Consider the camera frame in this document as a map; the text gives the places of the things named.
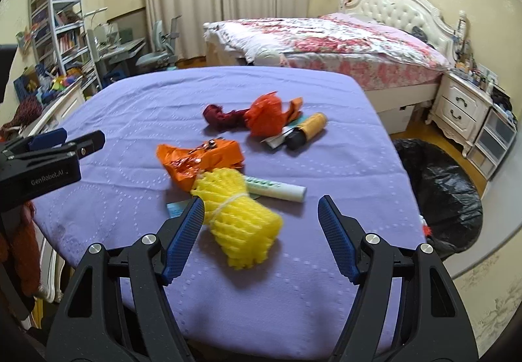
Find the orange foil snack wrapper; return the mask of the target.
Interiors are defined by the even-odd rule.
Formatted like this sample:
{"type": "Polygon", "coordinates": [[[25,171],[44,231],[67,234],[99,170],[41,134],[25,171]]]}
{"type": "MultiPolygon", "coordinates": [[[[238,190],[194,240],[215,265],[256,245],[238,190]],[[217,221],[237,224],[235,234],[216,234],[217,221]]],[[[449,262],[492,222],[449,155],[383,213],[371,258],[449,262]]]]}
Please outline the orange foil snack wrapper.
{"type": "Polygon", "coordinates": [[[182,191],[189,192],[201,172],[215,168],[241,168],[244,156],[234,140],[214,138],[193,149],[158,145],[156,156],[182,191]]]}

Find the yellow foam fruit net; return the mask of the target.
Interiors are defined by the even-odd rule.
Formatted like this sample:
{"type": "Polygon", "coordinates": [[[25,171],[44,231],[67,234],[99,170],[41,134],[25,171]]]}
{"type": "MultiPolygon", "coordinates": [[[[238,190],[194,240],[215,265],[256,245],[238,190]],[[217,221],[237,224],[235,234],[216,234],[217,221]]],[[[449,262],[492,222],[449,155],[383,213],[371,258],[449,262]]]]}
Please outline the yellow foam fruit net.
{"type": "Polygon", "coordinates": [[[201,173],[191,195],[204,202],[204,224],[235,270],[265,262],[283,220],[248,193],[244,176],[232,168],[201,173]]]}

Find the dark red cloth scrap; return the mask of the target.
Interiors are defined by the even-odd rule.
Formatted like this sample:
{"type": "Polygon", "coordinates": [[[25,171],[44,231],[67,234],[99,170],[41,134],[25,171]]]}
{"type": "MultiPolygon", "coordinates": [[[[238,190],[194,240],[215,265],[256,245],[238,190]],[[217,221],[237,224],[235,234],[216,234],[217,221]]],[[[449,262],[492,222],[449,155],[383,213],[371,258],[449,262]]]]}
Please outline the dark red cloth scrap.
{"type": "Polygon", "coordinates": [[[224,112],[221,106],[209,105],[204,109],[203,117],[214,130],[227,131],[245,128],[245,115],[247,112],[247,109],[224,112]]]}

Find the white green tube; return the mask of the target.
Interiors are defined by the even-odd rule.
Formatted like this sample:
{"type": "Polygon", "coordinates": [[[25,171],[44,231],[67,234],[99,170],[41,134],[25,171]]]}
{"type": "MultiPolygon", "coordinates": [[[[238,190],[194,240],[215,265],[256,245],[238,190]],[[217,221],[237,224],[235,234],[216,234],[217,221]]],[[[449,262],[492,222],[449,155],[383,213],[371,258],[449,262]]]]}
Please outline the white green tube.
{"type": "Polygon", "coordinates": [[[244,176],[244,180],[248,193],[284,201],[302,203],[307,191],[306,187],[252,176],[244,176]]]}

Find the orange plastic bag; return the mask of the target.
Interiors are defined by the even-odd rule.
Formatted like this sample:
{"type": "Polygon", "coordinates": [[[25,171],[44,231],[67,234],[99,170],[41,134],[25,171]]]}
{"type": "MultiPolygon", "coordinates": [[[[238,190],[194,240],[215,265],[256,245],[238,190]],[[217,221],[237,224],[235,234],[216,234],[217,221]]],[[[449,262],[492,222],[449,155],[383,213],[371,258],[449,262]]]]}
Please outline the orange plastic bag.
{"type": "Polygon", "coordinates": [[[282,110],[281,98],[275,91],[258,97],[244,115],[251,136],[279,135],[287,125],[287,114],[282,110]]]}

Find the teal white paper packet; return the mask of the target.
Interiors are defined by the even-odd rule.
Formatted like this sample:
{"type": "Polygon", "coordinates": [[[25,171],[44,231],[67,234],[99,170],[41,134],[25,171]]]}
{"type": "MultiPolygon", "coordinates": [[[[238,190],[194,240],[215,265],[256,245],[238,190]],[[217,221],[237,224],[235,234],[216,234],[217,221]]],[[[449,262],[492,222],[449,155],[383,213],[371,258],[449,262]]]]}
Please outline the teal white paper packet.
{"type": "Polygon", "coordinates": [[[271,150],[276,150],[285,143],[286,136],[295,128],[301,121],[305,119],[304,116],[300,116],[296,120],[284,126],[281,133],[275,136],[269,136],[261,141],[262,144],[267,146],[271,150]]]}

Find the orange paper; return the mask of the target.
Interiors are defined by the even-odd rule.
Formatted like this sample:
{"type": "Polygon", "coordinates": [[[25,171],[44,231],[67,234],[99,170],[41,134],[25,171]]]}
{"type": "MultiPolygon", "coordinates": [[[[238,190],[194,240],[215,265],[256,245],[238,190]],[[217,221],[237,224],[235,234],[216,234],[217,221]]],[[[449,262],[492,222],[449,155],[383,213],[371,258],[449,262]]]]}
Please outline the orange paper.
{"type": "Polygon", "coordinates": [[[303,103],[302,97],[290,100],[288,109],[283,113],[286,125],[297,120],[302,115],[302,111],[301,111],[302,103],[303,103]]]}

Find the black lined trash bin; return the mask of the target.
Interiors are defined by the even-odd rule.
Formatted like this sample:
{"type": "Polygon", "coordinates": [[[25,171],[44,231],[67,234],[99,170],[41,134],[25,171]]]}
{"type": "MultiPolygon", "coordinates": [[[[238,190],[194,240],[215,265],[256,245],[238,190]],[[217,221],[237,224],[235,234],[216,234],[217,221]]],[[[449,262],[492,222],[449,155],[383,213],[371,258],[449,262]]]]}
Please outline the black lined trash bin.
{"type": "Polygon", "coordinates": [[[481,196],[470,176],[446,151],[419,139],[395,139],[410,179],[427,242],[442,260],[467,251],[483,226],[481,196]]]}

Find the grey desk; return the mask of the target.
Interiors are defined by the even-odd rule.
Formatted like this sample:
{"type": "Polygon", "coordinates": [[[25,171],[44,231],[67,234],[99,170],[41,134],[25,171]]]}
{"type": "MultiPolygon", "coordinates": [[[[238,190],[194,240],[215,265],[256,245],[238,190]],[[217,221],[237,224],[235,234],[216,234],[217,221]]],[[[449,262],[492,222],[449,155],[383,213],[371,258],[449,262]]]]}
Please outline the grey desk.
{"type": "Polygon", "coordinates": [[[131,75],[130,62],[139,55],[147,41],[145,38],[134,39],[123,44],[106,46],[98,51],[95,62],[100,79],[112,70],[121,69],[126,77],[131,75]]]}

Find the light blue flat packet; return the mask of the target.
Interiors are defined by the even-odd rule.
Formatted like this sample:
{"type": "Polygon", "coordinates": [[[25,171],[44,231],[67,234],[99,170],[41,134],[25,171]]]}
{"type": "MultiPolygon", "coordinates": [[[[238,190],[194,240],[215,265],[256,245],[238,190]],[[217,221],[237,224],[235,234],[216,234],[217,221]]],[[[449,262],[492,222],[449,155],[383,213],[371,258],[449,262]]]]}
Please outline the light blue flat packet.
{"type": "Polygon", "coordinates": [[[189,205],[190,202],[191,202],[191,200],[188,199],[188,200],[168,203],[166,205],[166,209],[167,209],[167,212],[168,212],[168,217],[170,219],[180,217],[183,214],[183,212],[185,211],[186,207],[189,205]]]}

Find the white bookshelf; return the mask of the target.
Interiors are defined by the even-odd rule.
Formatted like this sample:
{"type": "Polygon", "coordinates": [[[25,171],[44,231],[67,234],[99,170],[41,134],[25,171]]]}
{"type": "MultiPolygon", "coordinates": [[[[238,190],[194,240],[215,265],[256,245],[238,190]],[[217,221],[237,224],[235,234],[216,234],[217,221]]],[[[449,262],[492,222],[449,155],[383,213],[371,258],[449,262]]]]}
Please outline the white bookshelf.
{"type": "Polygon", "coordinates": [[[28,20],[35,62],[45,73],[77,76],[85,95],[101,90],[82,0],[28,0],[28,20]]]}

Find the white storage box under bed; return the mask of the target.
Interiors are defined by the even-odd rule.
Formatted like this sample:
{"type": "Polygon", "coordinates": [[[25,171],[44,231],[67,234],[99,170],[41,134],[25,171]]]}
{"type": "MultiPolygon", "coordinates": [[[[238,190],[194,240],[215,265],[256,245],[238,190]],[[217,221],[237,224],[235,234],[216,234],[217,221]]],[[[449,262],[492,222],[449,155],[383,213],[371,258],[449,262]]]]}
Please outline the white storage box under bed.
{"type": "Polygon", "coordinates": [[[398,108],[379,112],[380,121],[389,135],[403,133],[410,123],[415,106],[400,106],[398,108]]]}

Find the white nightstand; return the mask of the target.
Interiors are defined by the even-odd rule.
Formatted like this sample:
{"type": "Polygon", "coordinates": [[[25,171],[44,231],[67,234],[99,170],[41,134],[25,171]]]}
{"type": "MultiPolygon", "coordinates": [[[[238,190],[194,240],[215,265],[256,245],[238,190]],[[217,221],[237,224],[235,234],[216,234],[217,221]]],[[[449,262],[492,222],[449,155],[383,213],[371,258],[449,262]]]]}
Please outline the white nightstand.
{"type": "Polygon", "coordinates": [[[466,158],[492,105],[485,91],[451,72],[445,73],[425,124],[434,122],[447,139],[462,146],[466,158]]]}

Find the floral bedspread bed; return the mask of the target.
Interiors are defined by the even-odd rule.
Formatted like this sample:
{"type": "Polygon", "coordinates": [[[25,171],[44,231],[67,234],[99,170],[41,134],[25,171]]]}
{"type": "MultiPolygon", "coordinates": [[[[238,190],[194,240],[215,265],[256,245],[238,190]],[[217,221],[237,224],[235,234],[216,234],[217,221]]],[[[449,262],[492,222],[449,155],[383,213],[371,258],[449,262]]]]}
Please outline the floral bedspread bed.
{"type": "Polygon", "coordinates": [[[319,18],[240,19],[204,24],[207,60],[319,70],[354,79],[376,112],[432,100],[450,61],[406,31],[334,13],[319,18]]]}

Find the white tufted headboard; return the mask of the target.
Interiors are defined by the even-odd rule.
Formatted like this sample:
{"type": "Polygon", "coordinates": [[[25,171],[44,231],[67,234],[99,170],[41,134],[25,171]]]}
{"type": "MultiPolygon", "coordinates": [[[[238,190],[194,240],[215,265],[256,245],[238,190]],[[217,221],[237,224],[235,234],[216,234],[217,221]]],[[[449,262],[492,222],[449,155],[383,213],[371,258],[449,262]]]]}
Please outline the white tufted headboard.
{"type": "Polygon", "coordinates": [[[344,14],[364,15],[399,30],[412,32],[418,28],[429,44],[453,63],[460,54],[467,36],[468,18],[458,13],[456,26],[445,23],[441,10],[428,0],[339,0],[344,14]]]}

